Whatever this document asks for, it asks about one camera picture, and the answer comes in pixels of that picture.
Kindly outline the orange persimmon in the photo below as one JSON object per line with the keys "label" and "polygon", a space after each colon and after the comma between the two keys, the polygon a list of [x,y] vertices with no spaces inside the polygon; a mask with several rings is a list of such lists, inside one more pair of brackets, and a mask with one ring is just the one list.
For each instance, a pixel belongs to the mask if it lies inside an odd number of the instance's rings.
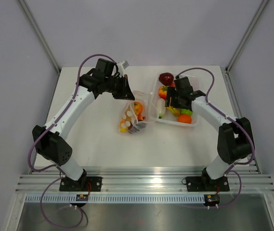
{"label": "orange persimmon", "polygon": [[133,103],[133,108],[134,108],[134,112],[137,116],[143,112],[143,105],[138,101],[135,101]]}

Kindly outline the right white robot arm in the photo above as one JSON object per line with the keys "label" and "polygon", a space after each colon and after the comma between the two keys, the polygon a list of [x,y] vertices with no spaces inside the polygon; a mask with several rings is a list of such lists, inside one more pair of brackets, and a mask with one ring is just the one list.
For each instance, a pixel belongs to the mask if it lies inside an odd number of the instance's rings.
{"label": "right white robot arm", "polygon": [[250,121],[245,117],[230,117],[220,111],[208,101],[204,92],[193,89],[188,77],[177,76],[174,83],[174,87],[168,87],[166,105],[192,111],[218,132],[217,157],[202,170],[200,176],[185,178],[187,190],[228,192],[227,174],[238,161],[253,153]]}

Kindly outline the clear polka dot zip bag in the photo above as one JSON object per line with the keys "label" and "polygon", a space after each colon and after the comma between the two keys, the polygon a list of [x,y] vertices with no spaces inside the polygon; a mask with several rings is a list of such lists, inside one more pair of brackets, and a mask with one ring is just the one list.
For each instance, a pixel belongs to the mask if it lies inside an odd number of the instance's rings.
{"label": "clear polka dot zip bag", "polygon": [[120,133],[137,134],[144,132],[158,119],[158,111],[151,101],[153,93],[133,91],[135,100],[128,101],[118,123]]}

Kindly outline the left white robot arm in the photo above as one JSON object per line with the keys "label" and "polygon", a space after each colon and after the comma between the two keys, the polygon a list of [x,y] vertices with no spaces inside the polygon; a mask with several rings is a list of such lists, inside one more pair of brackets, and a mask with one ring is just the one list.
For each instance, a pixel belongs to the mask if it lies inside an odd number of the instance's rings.
{"label": "left white robot arm", "polygon": [[106,56],[98,59],[96,66],[85,74],[78,72],[76,88],[53,119],[32,130],[37,154],[52,162],[63,173],[60,190],[80,192],[90,189],[87,172],[73,158],[72,147],[66,139],[84,110],[104,92],[114,99],[135,99],[124,73],[127,61],[116,63]]}

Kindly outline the yellow orange mango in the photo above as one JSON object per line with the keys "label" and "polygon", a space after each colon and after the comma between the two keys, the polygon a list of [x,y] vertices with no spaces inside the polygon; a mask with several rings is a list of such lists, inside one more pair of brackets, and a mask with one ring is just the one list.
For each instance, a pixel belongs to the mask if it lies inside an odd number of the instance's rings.
{"label": "yellow orange mango", "polygon": [[131,117],[126,114],[123,114],[119,123],[119,131],[122,133],[127,132],[130,127],[131,127]]}

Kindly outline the dark purple fig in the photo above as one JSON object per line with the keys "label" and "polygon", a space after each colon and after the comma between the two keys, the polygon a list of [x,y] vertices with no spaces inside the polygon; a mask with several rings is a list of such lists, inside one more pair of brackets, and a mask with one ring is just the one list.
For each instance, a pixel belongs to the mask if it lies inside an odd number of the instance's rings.
{"label": "dark purple fig", "polygon": [[138,133],[138,132],[142,131],[143,129],[145,129],[146,127],[147,127],[147,123],[146,123],[146,122],[144,122],[144,121],[139,121],[138,123],[133,124],[133,125],[129,128],[128,132],[129,132],[130,134]]}

